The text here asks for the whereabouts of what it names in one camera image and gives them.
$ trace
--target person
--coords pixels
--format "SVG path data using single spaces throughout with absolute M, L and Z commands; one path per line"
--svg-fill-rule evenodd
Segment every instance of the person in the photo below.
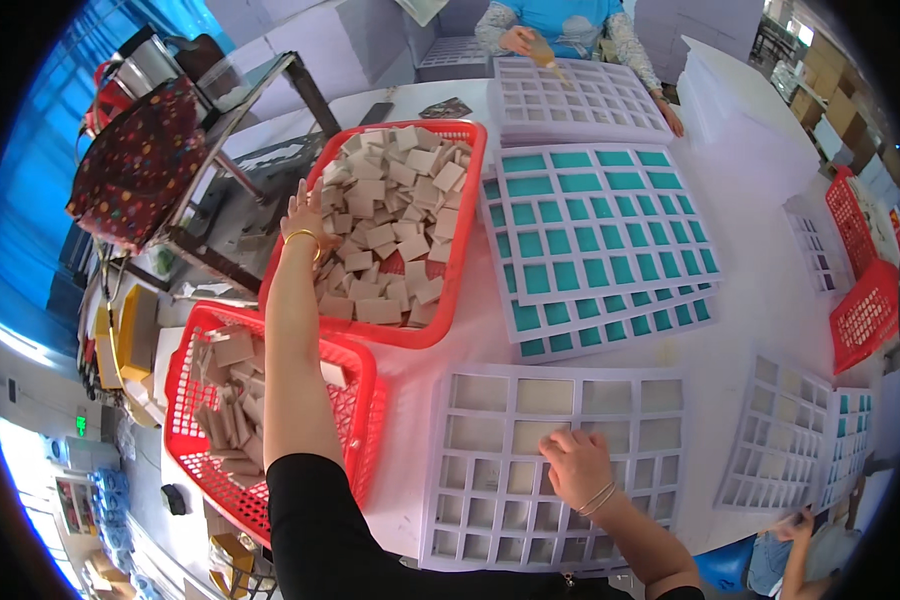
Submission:
M 826 523 L 815 531 L 813 512 L 804 507 L 753 541 L 746 586 L 779 600 L 819 600 L 851 557 L 862 533 L 855 529 L 866 478 L 857 480 L 846 521 Z
M 344 456 L 321 374 L 314 294 L 316 257 L 340 243 L 324 232 L 323 181 L 300 180 L 280 222 L 283 248 L 264 317 L 264 466 L 270 547 L 285 597 L 454 598 L 629 597 L 607 578 L 559 573 L 444 573 L 402 565 L 373 539 L 350 493 Z M 612 485 L 611 457 L 599 434 L 554 431 L 540 440 L 556 493 L 609 534 L 648 600 L 702 600 L 696 565 L 670 532 Z
M 633 69 L 678 137 L 684 123 L 663 95 L 647 51 L 634 32 L 634 21 L 620 0 L 497 0 L 490 2 L 474 29 L 477 41 L 493 56 L 530 55 L 534 30 L 564 59 L 589 60 L 600 29 L 606 27 L 624 65 Z

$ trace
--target foam tray with grid cutout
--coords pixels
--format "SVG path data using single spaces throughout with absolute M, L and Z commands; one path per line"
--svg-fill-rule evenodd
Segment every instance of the foam tray with grid cutout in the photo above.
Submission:
M 455 365 L 432 402 L 422 569 L 597 576 L 624 565 L 553 490 L 538 441 L 562 426 L 600 431 L 618 488 L 676 529 L 690 403 L 679 369 Z
M 674 134 L 634 70 L 557 58 L 552 69 L 526 56 L 494 58 L 488 103 L 506 146 L 560 142 L 669 144 Z
M 565 144 L 494 154 L 500 198 L 490 222 L 512 249 L 522 304 L 723 278 L 696 200 L 663 146 Z
M 828 450 L 819 457 L 814 513 L 848 497 L 857 485 L 867 458 L 873 408 L 874 396 L 868 388 L 837 388 L 831 395 L 825 441 Z
M 521 303 L 509 239 L 501 227 L 494 225 L 491 214 L 499 198 L 495 175 L 485 174 L 480 186 L 481 221 L 490 240 L 506 333 L 510 342 L 519 343 L 518 362 L 557 360 L 574 351 L 575 355 L 602 353 L 644 335 L 677 332 L 710 322 L 704 299 L 717 292 L 717 285 L 710 283 L 632 294 L 608 293 L 565 302 Z
M 767 353 L 750 361 L 740 415 L 714 506 L 782 513 L 810 503 L 825 432 L 830 384 Z
M 488 77 L 491 55 L 473 35 L 438 37 L 416 72 L 421 82 Z
M 784 206 L 796 247 L 810 276 L 810 285 L 819 296 L 846 294 L 851 289 L 850 274 L 835 252 L 838 242 L 821 232 L 815 219 L 800 210 Z

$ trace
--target white wall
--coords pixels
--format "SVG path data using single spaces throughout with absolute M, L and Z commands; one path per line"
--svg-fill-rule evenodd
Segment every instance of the white wall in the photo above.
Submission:
M 17 401 L 12 403 L 7 378 L 17 382 Z M 77 435 L 77 409 L 87 411 L 86 439 L 100 439 L 101 410 L 90 401 L 84 386 L 46 366 L 24 358 L 0 341 L 0 416 L 12 424 L 46 436 Z

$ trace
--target teal foam insert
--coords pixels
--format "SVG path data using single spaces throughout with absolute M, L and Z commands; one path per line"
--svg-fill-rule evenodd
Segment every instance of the teal foam insert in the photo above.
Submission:
M 561 333 L 559 335 L 550 336 L 550 351 L 552 353 L 561 353 L 563 351 L 573 350 L 573 338 L 569 333 Z
M 514 265 L 504 265 L 504 277 L 506 278 L 506 291 L 516 294 L 516 273 Z
M 589 287 L 606 287 L 611 284 L 607 279 L 607 270 L 604 269 L 603 260 L 592 258 L 584 260 L 583 273 L 586 275 L 586 284 Z
M 585 151 L 550 152 L 550 160 L 557 169 L 570 169 L 573 167 L 592 167 L 590 156 Z
M 693 309 L 694 312 L 696 312 L 697 321 L 706 321 L 710 318 L 710 313 L 707 310 L 707 303 L 704 302 L 703 298 L 693 301 Z
M 572 262 L 554 262 L 553 278 L 556 280 L 556 290 L 559 292 L 580 289 L 580 282 L 577 281 L 577 270 Z
M 605 308 L 608 313 L 615 313 L 618 310 L 627 308 L 627 303 L 624 302 L 623 295 L 605 295 L 603 297 L 603 308 Z
M 537 356 L 546 352 L 547 349 L 543 347 L 543 340 L 529 340 L 528 342 L 520 342 L 521 356 Z
M 681 304 L 675 308 L 676 310 L 676 322 L 681 326 L 688 326 L 693 323 L 693 318 L 690 318 L 690 308 L 686 304 Z
M 634 306 L 644 306 L 653 302 L 653 300 L 650 299 L 650 294 L 646 292 L 636 292 L 635 294 L 630 294 L 630 299 L 633 301 Z
M 625 151 L 594 151 L 597 155 L 597 162 L 604 167 L 633 167 L 634 161 L 630 158 L 630 154 Z
M 659 151 L 637 150 L 636 158 L 645 167 L 669 167 L 666 154 Z
M 672 252 L 660 252 L 660 264 L 663 265 L 663 277 L 668 280 L 681 276 L 680 267 L 677 266 L 677 259 Z
M 695 276 L 700 274 L 700 267 L 697 266 L 697 258 L 689 249 L 682 249 L 680 256 L 683 257 L 683 265 L 687 268 L 687 275 Z
M 606 175 L 606 182 L 610 185 L 610 189 L 645 189 L 643 179 L 638 173 L 612 173 L 610 171 L 603 172 Z
M 620 250 L 625 248 L 624 240 L 620 237 L 620 231 L 615 224 L 600 225 L 600 234 L 603 236 L 603 244 L 607 250 Z
M 673 173 L 655 173 L 647 171 L 649 184 L 655 189 L 682 189 L 681 181 Z
M 687 198 L 686 196 L 677 196 L 676 200 L 680 202 L 680 207 L 683 209 L 683 214 L 697 214 L 693 211 L 693 206 L 690 205 L 690 198 Z
M 543 315 L 548 326 L 558 326 L 570 322 L 570 311 L 563 302 L 549 302 L 543 305 Z
M 500 251 L 500 258 L 510 258 L 512 256 L 509 235 L 497 233 L 497 250 Z
M 662 222 L 651 221 L 647 225 L 649 225 L 649 235 L 653 238 L 654 244 L 657 246 L 670 244 L 670 240 L 667 238 L 667 231 L 663 228 Z
M 520 257 L 535 258 L 543 256 L 543 244 L 540 243 L 540 234 L 536 231 L 517 233 L 516 241 L 520 247 Z
M 547 229 L 544 234 L 547 236 L 547 248 L 551 255 L 569 255 L 572 252 L 567 232 L 563 229 Z
M 620 210 L 620 215 L 624 217 L 636 217 L 636 210 L 634 209 L 634 203 L 631 202 L 630 198 L 626 196 L 614 196 L 613 200 L 617 203 L 617 209 Z
M 600 329 L 590 327 L 589 329 L 581 329 L 576 332 L 579 335 L 579 344 L 581 346 L 596 346 L 600 344 Z
M 547 168 L 543 154 L 530 156 L 504 156 L 500 162 L 504 165 L 504 173 L 516 173 L 518 171 L 543 171 Z
M 654 264 L 654 258 L 649 254 L 637 254 L 636 264 L 640 267 L 640 276 L 644 282 L 653 282 L 660 279 L 660 275 L 657 274 L 657 265 Z
M 537 210 L 540 211 L 540 220 L 544 223 L 559 223 L 564 221 L 561 215 L 560 206 L 552 199 L 541 199 L 536 203 Z
M 536 306 L 521 306 L 516 300 L 511 300 L 510 307 L 513 309 L 517 331 L 540 329 L 540 316 L 537 314 Z
M 631 273 L 630 263 L 625 256 L 611 256 L 610 269 L 613 270 L 613 281 L 618 285 L 634 283 L 634 274 Z
M 660 195 L 657 196 L 657 198 L 660 198 L 660 205 L 663 207 L 663 212 L 668 215 L 680 214 L 679 212 L 677 212 L 677 207 L 674 206 L 674 201 L 670 198 L 670 196 Z
M 504 215 L 504 207 L 500 204 L 493 204 L 490 207 L 490 220 L 493 221 L 493 227 L 502 228 L 507 225 L 507 217 Z
M 657 214 L 657 208 L 650 196 L 637 196 L 636 201 L 640 204 L 640 210 L 643 211 L 644 216 L 653 217 Z
M 597 308 L 597 300 L 593 297 L 587 297 L 584 299 L 577 300 L 575 302 L 576 305 L 576 316 L 581 319 L 590 319 L 593 317 L 600 316 L 600 309 Z
M 574 221 L 586 221 L 590 218 L 590 215 L 588 215 L 587 212 L 587 206 L 582 199 L 567 198 L 565 202 L 567 205 L 567 212 L 570 213 L 570 218 Z
M 650 246 L 650 242 L 647 241 L 647 236 L 644 234 L 643 227 L 640 226 L 639 222 L 628 222 L 626 224 L 626 235 L 630 238 L 630 244 L 636 248 Z
M 653 332 L 653 330 L 650 329 L 650 322 L 647 320 L 647 315 L 631 318 L 630 325 L 633 327 L 633 335 L 647 335 L 648 333 Z
M 544 265 L 524 265 L 523 279 L 527 282 L 528 294 L 550 292 L 550 280 L 547 279 L 547 268 Z
M 558 174 L 556 179 L 560 182 L 560 189 L 565 193 L 572 192 L 599 192 L 600 179 L 593 173 Z
M 671 221 L 670 229 L 673 231 L 673 236 L 676 238 L 677 244 L 689 244 L 690 238 L 687 237 L 687 231 L 684 229 L 684 224 L 680 221 Z
M 514 225 L 533 225 L 537 222 L 534 206 L 529 202 L 514 202 L 510 205 Z
M 597 234 L 590 227 L 575 227 L 576 244 L 582 253 L 595 253 L 600 250 L 600 244 L 597 243 Z
M 549 176 L 527 176 L 506 180 L 506 193 L 511 198 L 553 194 L 554 186 Z
M 703 244 L 707 241 L 707 236 L 704 235 L 704 228 L 700 226 L 700 223 L 697 221 L 690 221 L 690 232 L 693 234 L 693 239 L 697 242 Z
M 672 330 L 673 325 L 670 324 L 670 315 L 665 310 L 658 310 L 653 313 L 653 324 L 657 331 Z
M 613 216 L 610 203 L 602 196 L 590 198 L 590 208 L 598 219 L 610 219 Z
M 606 331 L 607 342 L 616 342 L 617 340 L 624 340 L 627 338 L 627 330 L 624 329 L 622 320 L 614 320 L 613 322 L 607 323 L 603 326 L 603 330 Z
M 699 249 L 699 257 L 703 259 L 703 269 L 708 273 L 717 273 L 717 263 L 713 260 L 713 254 L 705 247 Z
M 497 183 L 496 180 L 484 181 L 483 182 L 483 196 L 486 196 L 487 200 L 499 200 L 500 184 Z

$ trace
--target smartphone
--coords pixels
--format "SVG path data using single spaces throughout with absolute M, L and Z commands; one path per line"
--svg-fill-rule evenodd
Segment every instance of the smartphone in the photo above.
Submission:
M 387 115 L 394 109 L 393 102 L 377 102 L 363 115 L 360 125 L 376 125 L 383 123 Z

